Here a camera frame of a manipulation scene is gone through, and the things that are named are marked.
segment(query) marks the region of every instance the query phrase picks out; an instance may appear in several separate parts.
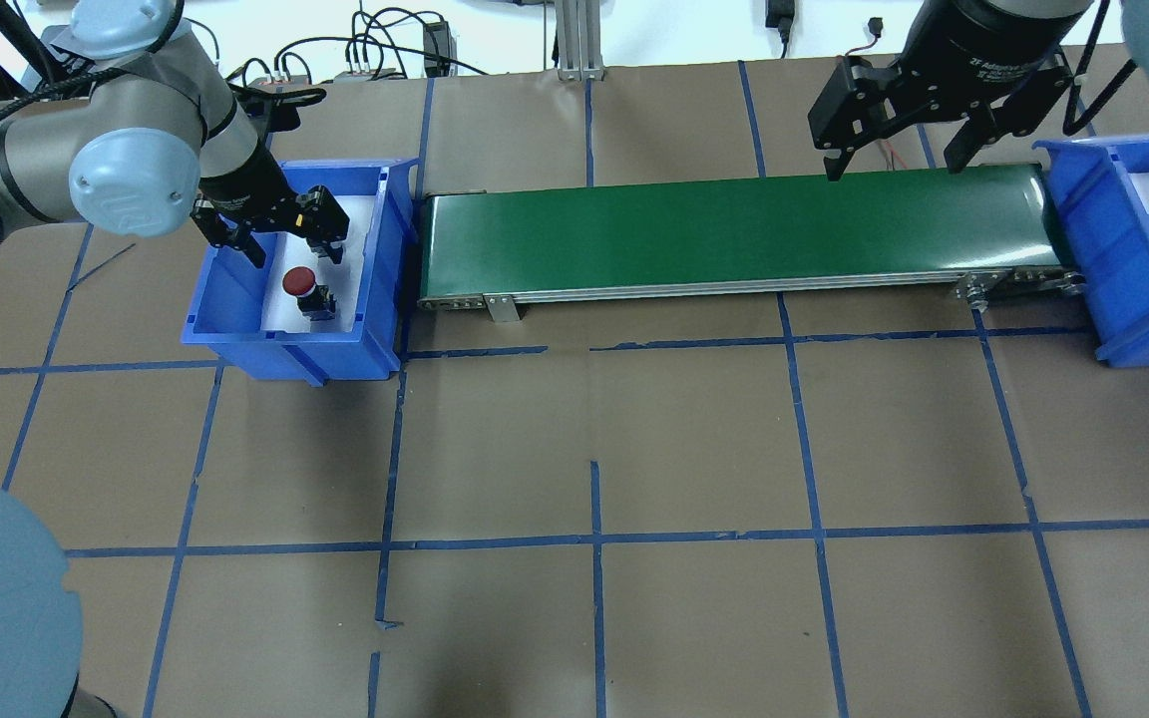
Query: white wall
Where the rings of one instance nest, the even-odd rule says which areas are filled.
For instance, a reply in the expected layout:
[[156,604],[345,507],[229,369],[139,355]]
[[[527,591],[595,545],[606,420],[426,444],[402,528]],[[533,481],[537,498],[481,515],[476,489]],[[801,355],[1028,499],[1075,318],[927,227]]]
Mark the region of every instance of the white wall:
[[[36,32],[49,24],[68,22],[72,1],[20,0]],[[873,53],[897,53],[905,41],[920,0],[797,0],[792,57],[842,54],[865,45],[866,18],[885,18],[885,38]],[[364,0],[369,10],[386,6]],[[1112,6],[1103,41],[1121,41],[1120,5]],[[186,14],[201,20],[219,36],[221,68],[229,70],[250,56],[272,59],[287,41],[315,34],[347,34],[348,18],[357,9],[354,0],[188,0]],[[419,0],[412,10],[439,10],[450,20],[460,59],[487,72],[534,72],[547,67],[555,29],[548,9],[548,36],[539,6],[499,0]],[[776,31],[762,26],[765,0],[602,0],[602,54],[607,64],[687,64],[730,60],[778,57],[781,45]],[[1082,44],[1092,15],[1067,38]],[[392,29],[398,45],[423,47],[414,23]],[[345,70],[342,44],[315,44],[298,49],[314,65],[316,78]],[[24,61],[0,37],[0,61],[13,72]],[[418,57],[409,57],[411,75]]]

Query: power adapter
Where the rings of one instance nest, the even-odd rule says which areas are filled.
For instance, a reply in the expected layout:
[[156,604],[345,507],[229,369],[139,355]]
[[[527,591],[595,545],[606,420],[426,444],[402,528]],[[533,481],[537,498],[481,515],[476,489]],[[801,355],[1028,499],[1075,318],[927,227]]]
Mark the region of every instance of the power adapter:
[[788,54],[792,24],[797,20],[797,0],[765,0],[765,26],[778,29],[782,54]]
[[444,20],[427,23],[424,53],[439,55],[424,57],[424,77],[447,77],[455,74],[456,65],[448,61],[458,59],[455,54],[455,36],[450,34],[450,23]]

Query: red button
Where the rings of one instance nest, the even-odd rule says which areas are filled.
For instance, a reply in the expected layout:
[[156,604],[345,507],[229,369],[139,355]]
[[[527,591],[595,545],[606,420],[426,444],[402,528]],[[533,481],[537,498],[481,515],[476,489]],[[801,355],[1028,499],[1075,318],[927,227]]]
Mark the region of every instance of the red button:
[[313,269],[295,268],[283,277],[283,291],[292,296],[309,295],[318,286],[318,277]]

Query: blue plastic bin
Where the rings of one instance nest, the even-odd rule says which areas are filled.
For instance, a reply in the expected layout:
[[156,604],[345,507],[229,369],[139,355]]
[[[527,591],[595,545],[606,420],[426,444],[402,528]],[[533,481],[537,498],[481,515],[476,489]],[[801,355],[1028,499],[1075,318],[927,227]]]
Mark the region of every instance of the blue plastic bin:
[[[256,380],[383,380],[398,369],[396,291],[404,247],[416,240],[409,176],[418,160],[283,162],[296,192],[316,184],[337,196],[375,196],[352,331],[261,331],[277,233],[260,233],[269,261],[256,269],[231,249],[207,252],[179,340],[205,345]],[[300,241],[292,237],[291,241]]]
[[1036,141],[1048,149],[1052,190],[1071,250],[1085,273],[1098,360],[1149,366],[1149,136]]

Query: conveyor belt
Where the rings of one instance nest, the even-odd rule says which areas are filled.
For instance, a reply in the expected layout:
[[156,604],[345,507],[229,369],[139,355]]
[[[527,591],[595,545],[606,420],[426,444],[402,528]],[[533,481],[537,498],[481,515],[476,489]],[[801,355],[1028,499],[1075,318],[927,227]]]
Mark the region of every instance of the conveyor belt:
[[421,306],[930,284],[1070,264],[1035,164],[434,196]]

